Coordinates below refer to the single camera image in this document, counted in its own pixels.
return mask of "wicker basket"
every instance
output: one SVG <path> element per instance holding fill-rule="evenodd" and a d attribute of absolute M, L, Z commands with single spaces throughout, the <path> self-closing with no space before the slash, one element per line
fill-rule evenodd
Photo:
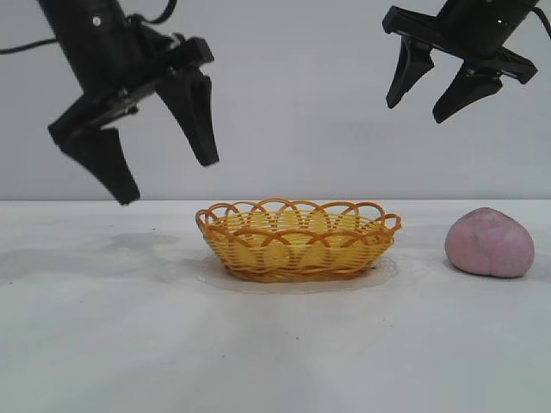
<path fill-rule="evenodd" d="M 367 210 L 376 216 L 361 215 Z M 199 211 L 196 221 L 233 275 L 263 283 L 351 280 L 392 247 L 401 228 L 398 215 L 373 202 L 220 203 Z"/>

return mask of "pink stress ball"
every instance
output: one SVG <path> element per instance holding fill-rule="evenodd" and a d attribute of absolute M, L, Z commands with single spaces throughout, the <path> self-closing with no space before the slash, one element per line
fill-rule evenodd
<path fill-rule="evenodd" d="M 445 249 L 458 269 L 499 278 L 525 275 L 536 255 L 528 231 L 491 208 L 477 209 L 459 219 L 449 230 Z"/>

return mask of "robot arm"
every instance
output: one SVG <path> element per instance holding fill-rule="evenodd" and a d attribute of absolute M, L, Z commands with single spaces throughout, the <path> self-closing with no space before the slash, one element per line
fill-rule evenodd
<path fill-rule="evenodd" d="M 433 49 L 456 56 L 463 65 L 434 107 L 437 123 L 487 96 L 498 93 L 505 75 L 526 84 L 537 69 L 528 59 L 503 47 L 539 0 L 448 0 L 436 16 L 392 7 L 383 21 L 385 31 L 402 38 L 398 67 L 387 95 L 394 108 L 434 64 Z"/>
<path fill-rule="evenodd" d="M 187 135 L 198 161 L 219 161 L 211 116 L 212 84 L 200 67 L 214 60 L 204 39 L 157 33 L 155 21 L 126 16 L 118 0 L 38 0 L 82 89 L 82 96 L 49 126 L 54 142 L 83 165 L 122 204 L 137 200 L 119 133 L 105 127 L 138 113 L 158 94 Z"/>

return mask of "cable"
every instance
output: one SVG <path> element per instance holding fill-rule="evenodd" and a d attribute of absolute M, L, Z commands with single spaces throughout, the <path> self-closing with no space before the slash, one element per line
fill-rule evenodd
<path fill-rule="evenodd" d="M 551 37 L 551 23 L 549 23 L 549 19 L 548 17 L 545 15 L 545 12 L 540 9 L 539 7 L 534 7 L 532 9 L 532 11 L 534 13 L 536 13 L 536 15 L 540 18 L 540 20 L 542 21 L 543 23 L 543 26 L 545 27 L 545 29 L 547 30 L 548 32 L 548 35 L 549 37 Z"/>
<path fill-rule="evenodd" d="M 36 47 L 52 45 L 52 44 L 57 43 L 57 42 L 58 42 L 57 39 L 48 39 L 48 40 L 35 41 L 35 42 L 29 43 L 27 45 L 12 47 L 10 49 L 0 49 L 0 55 L 26 52 L 27 50 L 34 49 Z"/>
<path fill-rule="evenodd" d="M 167 4 L 166 9 L 164 9 L 164 12 L 154 20 L 147 20 L 142 15 L 134 15 L 133 17 L 137 18 L 141 22 L 146 22 L 157 26 L 159 24 L 163 24 L 167 22 L 172 17 L 177 4 L 178 4 L 178 0 L 169 0 L 169 3 Z"/>

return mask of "white wall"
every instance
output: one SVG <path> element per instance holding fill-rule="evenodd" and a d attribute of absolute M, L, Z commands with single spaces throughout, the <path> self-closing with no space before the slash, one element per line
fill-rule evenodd
<path fill-rule="evenodd" d="M 434 15 L 443 3 L 182 0 L 160 29 L 205 37 L 214 50 L 204 71 L 221 163 L 200 167 L 151 98 L 119 122 L 144 198 L 551 197 L 551 42 L 535 16 L 507 45 L 540 70 L 527 86 L 504 78 L 497 96 L 439 126 L 432 107 L 461 61 L 434 52 L 436 69 L 387 109 L 399 37 L 382 18 L 392 4 Z M 165 1 L 122 5 L 153 16 Z M 0 7 L 0 47 L 52 35 L 34 1 Z M 56 46 L 0 57 L 0 199 L 110 199 L 46 131 L 79 94 Z"/>

